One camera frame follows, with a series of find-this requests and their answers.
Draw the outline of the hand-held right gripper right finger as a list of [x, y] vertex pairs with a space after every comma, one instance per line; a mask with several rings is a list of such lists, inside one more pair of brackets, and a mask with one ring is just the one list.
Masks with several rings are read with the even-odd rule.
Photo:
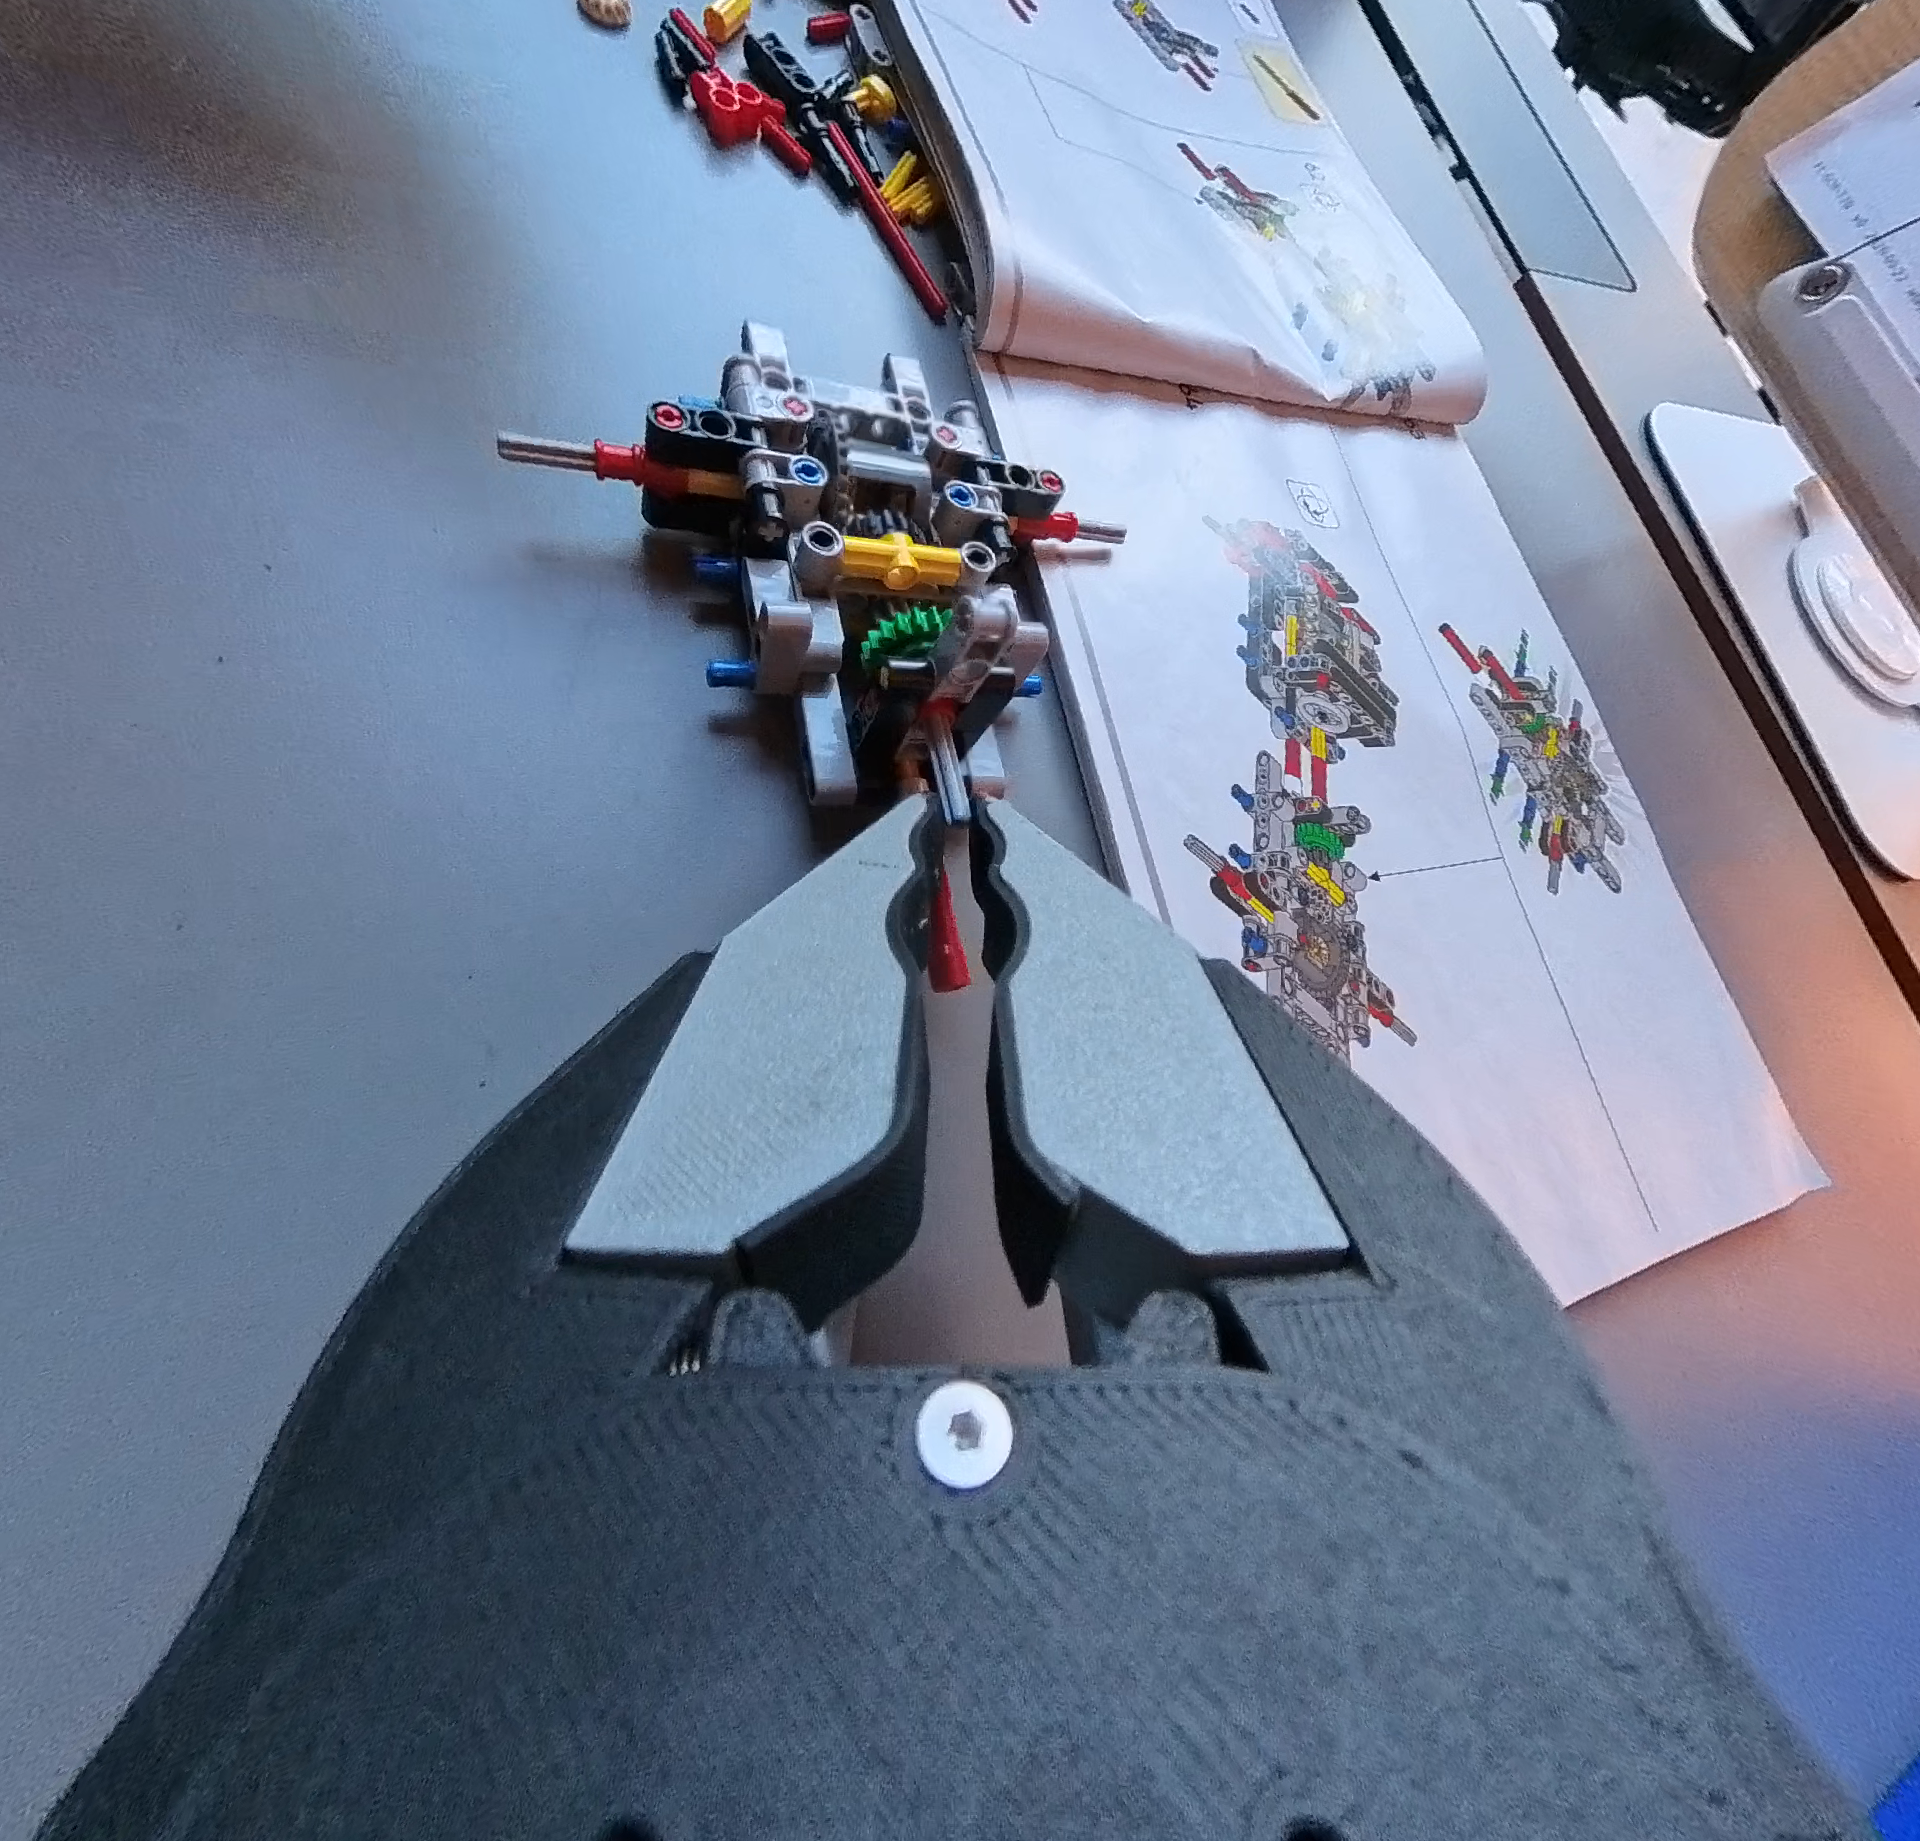
[[1002, 1250], [1126, 1323], [1148, 1294], [1345, 1265], [1353, 1244], [1201, 956], [1015, 809], [977, 807]]

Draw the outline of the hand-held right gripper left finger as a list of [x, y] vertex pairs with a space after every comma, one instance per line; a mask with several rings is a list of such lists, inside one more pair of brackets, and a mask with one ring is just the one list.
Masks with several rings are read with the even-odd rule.
[[824, 1327], [921, 1218], [932, 807], [903, 800], [707, 959], [570, 1259], [782, 1294]]

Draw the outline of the toy brick model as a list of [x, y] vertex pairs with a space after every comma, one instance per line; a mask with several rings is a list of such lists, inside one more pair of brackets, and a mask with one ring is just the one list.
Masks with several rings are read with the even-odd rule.
[[991, 730], [1040, 689], [1050, 630], [1010, 569], [1038, 544], [1112, 548], [1050, 466], [1005, 458], [969, 399], [937, 412], [918, 360], [877, 387], [802, 376], [785, 334], [741, 327], [713, 396], [664, 396], [634, 444], [497, 435], [513, 464], [633, 485], [644, 523], [702, 538], [749, 652], [711, 689], [790, 702], [813, 805], [930, 793], [947, 825], [1002, 795]]

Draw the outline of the instruction booklet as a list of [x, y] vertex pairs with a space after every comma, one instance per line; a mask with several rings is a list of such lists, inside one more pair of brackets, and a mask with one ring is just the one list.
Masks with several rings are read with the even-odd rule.
[[993, 412], [1127, 529], [1043, 559], [1121, 885], [1560, 1302], [1825, 1188], [1466, 441], [1486, 351], [1313, 18], [877, 5], [945, 119]]

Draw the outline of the white monitor stand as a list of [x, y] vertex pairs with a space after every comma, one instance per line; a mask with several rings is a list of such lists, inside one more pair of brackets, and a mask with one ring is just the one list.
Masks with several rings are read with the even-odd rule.
[[1855, 843], [1915, 882], [1915, 286], [1861, 248], [1756, 319], [1782, 422], [1661, 404], [1645, 438]]

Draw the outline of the silver laptop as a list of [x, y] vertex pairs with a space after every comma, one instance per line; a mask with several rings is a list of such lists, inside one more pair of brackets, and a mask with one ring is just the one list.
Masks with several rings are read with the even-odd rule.
[[1658, 404], [1763, 406], [1520, 0], [1355, 0], [1510, 292], [1477, 452], [1722, 970], [1786, 980], [1789, 885], [1915, 1007], [1914, 910], [1849, 841], [1653, 454]]

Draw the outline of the heap of loose toy bricks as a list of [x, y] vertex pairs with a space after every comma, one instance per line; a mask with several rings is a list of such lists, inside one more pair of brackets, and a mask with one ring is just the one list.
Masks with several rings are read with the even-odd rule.
[[949, 313], [915, 237], [947, 196], [900, 102], [899, 67], [863, 0], [667, 5], [651, 37], [667, 98], [720, 150], [757, 148], [852, 208], [930, 321]]

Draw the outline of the white paper sheet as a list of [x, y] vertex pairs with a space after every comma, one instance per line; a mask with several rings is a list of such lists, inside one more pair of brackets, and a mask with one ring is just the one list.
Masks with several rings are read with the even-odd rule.
[[1766, 169], [1824, 255], [1915, 224], [1917, 61], [1772, 148]]

